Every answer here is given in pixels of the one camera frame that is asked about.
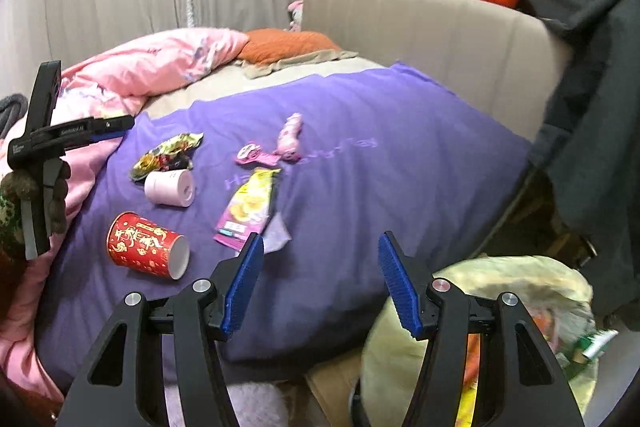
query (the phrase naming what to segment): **embroidered text on purple sheet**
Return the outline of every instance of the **embroidered text on purple sheet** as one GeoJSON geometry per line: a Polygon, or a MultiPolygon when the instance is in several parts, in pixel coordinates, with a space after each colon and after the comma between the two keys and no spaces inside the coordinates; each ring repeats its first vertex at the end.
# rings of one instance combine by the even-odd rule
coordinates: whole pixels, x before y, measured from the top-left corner
{"type": "MultiPolygon", "coordinates": [[[[316,150],[307,154],[306,156],[300,159],[297,165],[305,165],[314,160],[322,160],[322,159],[330,160],[340,155],[345,150],[351,147],[365,148],[365,147],[377,147],[377,146],[378,146],[378,140],[375,138],[369,138],[367,140],[356,140],[355,138],[345,138],[344,140],[340,141],[340,144],[338,145],[338,147],[334,147],[331,150],[328,150],[328,151],[316,150]]],[[[242,176],[236,174],[230,180],[225,180],[225,190],[232,190],[232,189],[236,190],[236,188],[238,188],[240,185],[245,184],[247,181],[249,181],[250,177],[251,177],[250,173],[243,174],[242,176]]]]}

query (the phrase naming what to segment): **pink blanket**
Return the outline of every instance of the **pink blanket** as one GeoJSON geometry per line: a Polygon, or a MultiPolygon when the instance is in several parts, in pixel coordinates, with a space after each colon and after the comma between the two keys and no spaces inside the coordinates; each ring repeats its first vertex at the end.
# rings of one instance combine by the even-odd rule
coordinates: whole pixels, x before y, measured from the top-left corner
{"type": "MultiPolygon", "coordinates": [[[[94,116],[136,115],[149,96],[170,92],[199,80],[236,58],[247,42],[244,34],[226,29],[172,30],[128,42],[63,72],[62,92],[52,124],[94,116]]],[[[0,145],[0,178],[9,142],[24,132],[25,119],[9,131],[0,145]]],[[[66,221],[76,217],[95,184],[95,177],[117,149],[120,138],[69,151],[71,166],[66,221]]],[[[29,263],[22,283],[0,323],[0,366],[20,387],[59,401],[62,393],[44,371],[34,349],[33,325],[40,295],[64,235],[51,238],[51,250],[29,263]]]]}

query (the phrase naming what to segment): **headboard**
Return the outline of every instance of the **headboard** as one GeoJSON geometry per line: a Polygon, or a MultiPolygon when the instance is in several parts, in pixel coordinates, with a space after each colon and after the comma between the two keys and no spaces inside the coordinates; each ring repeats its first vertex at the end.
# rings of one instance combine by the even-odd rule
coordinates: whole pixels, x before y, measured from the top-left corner
{"type": "Polygon", "coordinates": [[[572,55],[540,20],[479,0],[305,0],[302,27],[401,60],[530,140],[572,55]]]}

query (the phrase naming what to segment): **red paper cup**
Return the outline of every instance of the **red paper cup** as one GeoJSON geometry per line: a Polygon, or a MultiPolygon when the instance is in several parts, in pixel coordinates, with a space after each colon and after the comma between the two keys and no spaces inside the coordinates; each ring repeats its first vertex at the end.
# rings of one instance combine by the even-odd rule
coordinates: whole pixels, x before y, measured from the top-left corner
{"type": "Polygon", "coordinates": [[[187,238],[133,212],[113,221],[107,253],[119,265],[168,279],[180,279],[189,263],[187,238]]]}

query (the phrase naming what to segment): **purple blanket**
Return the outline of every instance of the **purple blanket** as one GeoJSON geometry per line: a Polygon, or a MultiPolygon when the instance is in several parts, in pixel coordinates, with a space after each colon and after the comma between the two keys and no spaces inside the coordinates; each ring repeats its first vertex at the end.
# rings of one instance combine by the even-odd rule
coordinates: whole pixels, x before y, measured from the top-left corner
{"type": "MultiPolygon", "coordinates": [[[[304,119],[304,158],[283,166],[276,203],[293,239],[267,254],[244,325],[221,347],[228,381],[298,377],[363,341],[386,298],[380,233],[393,230],[432,271],[465,258],[529,151],[529,142],[403,64],[309,76],[154,121],[142,114],[76,218],[38,311],[37,353],[63,391],[127,293],[173,295],[233,255],[213,240],[213,227],[248,176],[234,156],[250,140],[273,149],[294,112],[304,119]],[[127,173],[142,153],[182,132],[205,135],[193,155],[196,199],[190,208],[154,206],[127,173]],[[105,237],[126,210],[187,236],[191,260],[181,280],[110,261],[105,237]]],[[[171,380],[172,353],[165,360],[171,380]]]]}

